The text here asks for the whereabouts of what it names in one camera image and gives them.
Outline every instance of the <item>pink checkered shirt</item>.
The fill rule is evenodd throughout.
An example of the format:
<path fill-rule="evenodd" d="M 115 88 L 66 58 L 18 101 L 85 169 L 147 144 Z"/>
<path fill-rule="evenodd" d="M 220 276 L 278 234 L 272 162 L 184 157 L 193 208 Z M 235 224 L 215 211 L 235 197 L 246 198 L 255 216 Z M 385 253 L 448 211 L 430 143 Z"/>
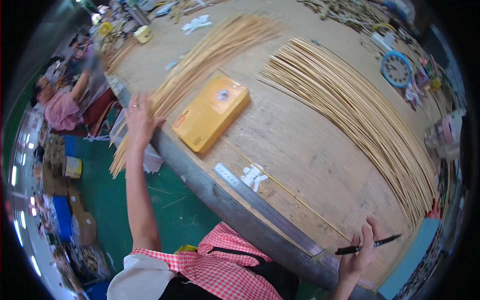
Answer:
<path fill-rule="evenodd" d="M 213 247 L 243 251 L 261 256 L 266 262 L 272 261 L 224 222 L 204 237 L 197 252 L 183 251 L 175 255 L 135 249 L 130 254 L 145 254 L 161 259 L 168 264 L 170 270 L 181 272 L 194 284 L 224 300 L 282 299 L 265 278 L 243 267 L 258 265 L 255 258 L 220 251 L 208 254 Z"/>

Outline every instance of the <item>blue clock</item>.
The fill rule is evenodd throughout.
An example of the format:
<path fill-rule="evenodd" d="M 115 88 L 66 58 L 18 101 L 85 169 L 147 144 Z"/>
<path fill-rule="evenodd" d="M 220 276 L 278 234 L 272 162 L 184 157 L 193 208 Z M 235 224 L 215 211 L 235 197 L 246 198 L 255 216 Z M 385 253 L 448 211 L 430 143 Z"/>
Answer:
<path fill-rule="evenodd" d="M 412 77 L 412 69 L 402 53 L 390 51 L 382 60 L 382 75 L 391 85 L 405 87 Z"/>

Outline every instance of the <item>metal ruler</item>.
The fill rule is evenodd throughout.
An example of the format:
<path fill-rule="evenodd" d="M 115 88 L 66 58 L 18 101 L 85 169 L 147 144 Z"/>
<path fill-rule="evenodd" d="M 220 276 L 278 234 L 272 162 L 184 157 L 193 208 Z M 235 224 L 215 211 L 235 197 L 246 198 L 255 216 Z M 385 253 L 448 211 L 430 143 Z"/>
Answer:
<path fill-rule="evenodd" d="M 308 251 L 312 256 L 317 256 L 325 249 L 319 246 L 314 240 L 309 238 L 303 231 L 298 229 L 281 213 L 276 211 L 262 197 L 254 192 L 248 185 L 243 183 L 232 171 L 225 167 L 222 163 L 218 163 L 213 171 L 220 176 L 233 190 L 247 201 L 253 208 L 262 214 L 267 220 L 272 222 L 280 231 L 285 233 L 294 242 Z M 327 254 L 320 258 L 320 261 L 332 270 L 338 272 L 339 261 L 331 254 Z"/>

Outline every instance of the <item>clock face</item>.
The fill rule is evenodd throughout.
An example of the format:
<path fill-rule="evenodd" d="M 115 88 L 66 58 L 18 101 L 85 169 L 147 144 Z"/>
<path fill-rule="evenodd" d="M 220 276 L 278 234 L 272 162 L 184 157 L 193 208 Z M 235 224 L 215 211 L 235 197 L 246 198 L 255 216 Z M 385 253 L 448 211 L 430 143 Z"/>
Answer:
<path fill-rule="evenodd" d="M 408 64 L 399 56 L 392 55 L 384 60 L 384 75 L 394 85 L 404 86 L 410 80 Z"/>

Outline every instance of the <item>white sleeve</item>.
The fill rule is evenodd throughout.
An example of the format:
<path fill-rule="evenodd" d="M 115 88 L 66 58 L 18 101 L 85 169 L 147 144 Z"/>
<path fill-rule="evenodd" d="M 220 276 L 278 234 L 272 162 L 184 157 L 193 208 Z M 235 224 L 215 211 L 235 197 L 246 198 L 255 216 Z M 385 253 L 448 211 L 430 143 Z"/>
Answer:
<path fill-rule="evenodd" d="M 107 299 L 158 300 L 176 274 L 160 259 L 145 254 L 127 255 L 123 260 L 123 271 L 108 286 Z"/>

